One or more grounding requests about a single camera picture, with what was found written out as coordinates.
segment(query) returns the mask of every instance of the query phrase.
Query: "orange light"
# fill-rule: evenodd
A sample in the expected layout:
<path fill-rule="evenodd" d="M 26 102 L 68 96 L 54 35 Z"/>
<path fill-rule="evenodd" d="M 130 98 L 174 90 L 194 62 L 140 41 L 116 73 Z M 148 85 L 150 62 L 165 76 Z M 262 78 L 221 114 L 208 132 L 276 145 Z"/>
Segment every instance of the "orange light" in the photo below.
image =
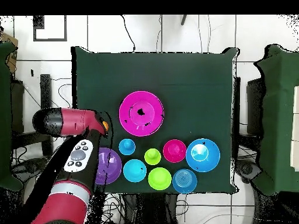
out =
<path fill-rule="evenodd" d="M 103 121 L 103 125 L 105 126 L 105 128 L 106 128 L 106 131 L 108 131 L 108 129 L 109 129 L 108 123 L 107 123 L 107 122 L 105 122 L 105 121 Z"/>

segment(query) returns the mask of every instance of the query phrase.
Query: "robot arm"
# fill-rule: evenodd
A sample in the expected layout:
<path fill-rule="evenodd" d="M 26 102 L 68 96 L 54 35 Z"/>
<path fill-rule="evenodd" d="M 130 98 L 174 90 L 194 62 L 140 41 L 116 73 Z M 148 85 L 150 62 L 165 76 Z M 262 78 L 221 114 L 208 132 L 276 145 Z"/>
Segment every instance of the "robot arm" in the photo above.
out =
<path fill-rule="evenodd" d="M 92 110 L 48 108 L 34 115 L 33 126 L 42 134 L 71 137 L 37 180 L 22 209 L 23 223 L 83 224 L 98 169 L 99 140 L 107 137 L 107 123 Z"/>

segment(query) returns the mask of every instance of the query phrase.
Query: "pink bowl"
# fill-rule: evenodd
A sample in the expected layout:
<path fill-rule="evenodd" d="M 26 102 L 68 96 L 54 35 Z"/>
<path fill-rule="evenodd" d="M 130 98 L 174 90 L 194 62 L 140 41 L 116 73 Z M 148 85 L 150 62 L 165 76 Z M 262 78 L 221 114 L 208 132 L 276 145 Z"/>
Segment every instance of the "pink bowl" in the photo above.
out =
<path fill-rule="evenodd" d="M 170 140 L 164 145 L 163 155 L 169 162 L 180 162 L 186 156 L 186 145 L 177 139 Z"/>
<path fill-rule="evenodd" d="M 156 95 L 146 91 L 130 93 L 121 103 L 119 120 L 123 128 L 137 137 L 145 137 L 156 132 L 164 118 L 161 101 Z"/>

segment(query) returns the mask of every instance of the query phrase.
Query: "dark green cloth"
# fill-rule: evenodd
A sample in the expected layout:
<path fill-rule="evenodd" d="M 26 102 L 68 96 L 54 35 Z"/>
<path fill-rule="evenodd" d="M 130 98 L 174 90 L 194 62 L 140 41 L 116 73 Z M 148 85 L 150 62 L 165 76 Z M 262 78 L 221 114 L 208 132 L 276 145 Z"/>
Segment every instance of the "dark green cloth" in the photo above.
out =
<path fill-rule="evenodd" d="M 11 42 L 0 43 L 0 187 L 19 191 L 23 184 L 11 174 L 12 114 L 11 73 L 5 64 L 7 56 L 16 50 Z"/>
<path fill-rule="evenodd" d="M 262 103 L 264 137 L 259 159 L 263 172 L 253 182 L 266 195 L 298 192 L 299 172 L 290 166 L 290 152 L 294 87 L 299 85 L 299 53 L 269 45 L 264 58 L 255 65 L 266 84 L 266 95 Z"/>
<path fill-rule="evenodd" d="M 109 139 L 102 138 L 101 147 L 110 147 L 112 134 L 105 111 L 112 118 L 112 148 L 120 155 L 123 165 L 130 159 L 145 163 L 144 153 L 149 148 L 157 148 L 162 153 L 170 139 L 180 139 L 186 146 L 198 138 L 211 139 L 218 145 L 221 159 L 208 173 L 195 171 L 198 183 L 194 192 L 235 192 L 235 187 L 230 184 L 230 164 L 232 59 L 237 55 L 236 48 L 223 54 L 94 54 L 79 47 L 75 51 L 78 108 L 101 112 L 110 126 Z M 138 90 L 158 96 L 165 111 L 160 129 L 146 137 L 129 134 L 119 121 L 121 101 Z M 136 144 L 131 156 L 119 152 L 118 145 L 123 138 L 131 138 Z M 186 160 L 170 163 L 164 157 L 158 165 L 146 166 L 147 176 L 143 181 L 131 183 L 122 173 L 114 183 L 106 186 L 106 192 L 154 193 L 157 191 L 148 184 L 148 173 L 155 167 L 168 169 L 172 176 L 179 169 L 191 169 Z M 171 184 L 162 192 L 176 191 Z"/>

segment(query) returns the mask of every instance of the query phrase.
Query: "purple bowl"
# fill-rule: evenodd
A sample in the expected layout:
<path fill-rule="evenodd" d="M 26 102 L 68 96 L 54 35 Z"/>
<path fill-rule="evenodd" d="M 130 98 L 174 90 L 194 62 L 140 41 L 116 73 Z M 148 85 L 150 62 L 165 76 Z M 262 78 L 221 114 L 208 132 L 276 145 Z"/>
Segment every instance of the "purple bowl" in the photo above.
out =
<path fill-rule="evenodd" d="M 110 161 L 108 164 L 108 155 L 110 153 Z M 111 184 L 116 181 L 121 174 L 122 169 L 121 159 L 119 155 L 112 149 L 99 149 L 99 166 L 96 173 L 96 184 L 104 185 L 107 175 L 106 184 Z"/>

